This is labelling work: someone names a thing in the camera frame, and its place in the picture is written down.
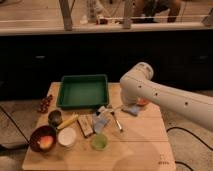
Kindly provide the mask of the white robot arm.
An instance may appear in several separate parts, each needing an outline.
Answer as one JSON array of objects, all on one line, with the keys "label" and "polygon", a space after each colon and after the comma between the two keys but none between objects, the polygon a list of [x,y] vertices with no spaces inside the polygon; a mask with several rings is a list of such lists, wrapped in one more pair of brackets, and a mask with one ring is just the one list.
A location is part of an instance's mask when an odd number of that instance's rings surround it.
[{"label": "white robot arm", "polygon": [[121,99],[125,105],[139,98],[168,108],[213,132],[213,97],[172,88],[152,81],[154,71],[139,62],[120,79]]}]

